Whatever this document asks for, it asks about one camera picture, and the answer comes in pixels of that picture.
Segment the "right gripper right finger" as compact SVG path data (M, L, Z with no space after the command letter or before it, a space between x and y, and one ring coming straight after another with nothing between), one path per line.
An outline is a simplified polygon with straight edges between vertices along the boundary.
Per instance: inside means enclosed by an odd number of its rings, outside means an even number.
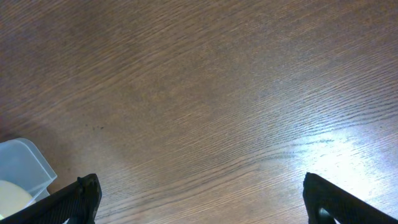
M370 206L317 174L306 173L303 182L303 200L309 224L397 224L397 219Z

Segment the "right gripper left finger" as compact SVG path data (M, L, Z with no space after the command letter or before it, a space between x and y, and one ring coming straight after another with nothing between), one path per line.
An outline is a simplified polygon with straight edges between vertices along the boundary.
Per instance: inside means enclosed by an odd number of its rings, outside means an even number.
M102 198L98 176L77 181L1 220L1 224L94 224Z

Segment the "yellow bowl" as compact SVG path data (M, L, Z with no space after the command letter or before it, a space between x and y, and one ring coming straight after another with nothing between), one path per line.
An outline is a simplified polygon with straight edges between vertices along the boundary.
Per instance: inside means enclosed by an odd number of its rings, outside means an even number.
M35 203L26 190L11 182L1 180L1 219L9 217Z

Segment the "clear plastic storage bin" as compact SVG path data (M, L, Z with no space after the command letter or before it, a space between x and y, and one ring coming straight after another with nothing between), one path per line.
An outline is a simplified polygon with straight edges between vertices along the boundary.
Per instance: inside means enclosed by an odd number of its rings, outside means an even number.
M28 139L1 143L1 179L12 182L40 201L50 194L47 187L57 178L45 157Z

